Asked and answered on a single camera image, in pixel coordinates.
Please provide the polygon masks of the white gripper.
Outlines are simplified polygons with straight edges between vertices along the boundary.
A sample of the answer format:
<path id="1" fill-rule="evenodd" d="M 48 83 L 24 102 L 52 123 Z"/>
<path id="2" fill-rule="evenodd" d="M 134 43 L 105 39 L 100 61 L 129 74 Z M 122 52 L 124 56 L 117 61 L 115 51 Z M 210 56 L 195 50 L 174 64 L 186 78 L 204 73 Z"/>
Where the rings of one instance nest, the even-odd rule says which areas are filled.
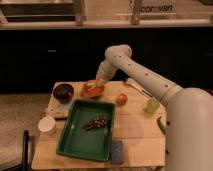
<path id="1" fill-rule="evenodd" d="M 100 80 L 103 79 L 105 81 L 109 81 L 115 75 L 115 67 L 111 65 L 107 61 L 103 61 L 97 71 L 96 79 Z"/>

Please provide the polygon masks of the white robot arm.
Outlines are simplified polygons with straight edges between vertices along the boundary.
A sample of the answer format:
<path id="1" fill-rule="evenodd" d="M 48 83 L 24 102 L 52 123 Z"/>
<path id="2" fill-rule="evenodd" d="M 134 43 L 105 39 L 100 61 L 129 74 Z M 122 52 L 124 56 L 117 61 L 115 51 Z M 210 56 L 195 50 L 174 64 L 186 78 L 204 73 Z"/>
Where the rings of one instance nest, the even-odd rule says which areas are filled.
<path id="1" fill-rule="evenodd" d="M 165 171 L 213 171 L 213 95 L 183 88 L 131 56 L 126 44 L 108 47 L 96 78 L 108 81 L 122 70 L 165 107 Z"/>

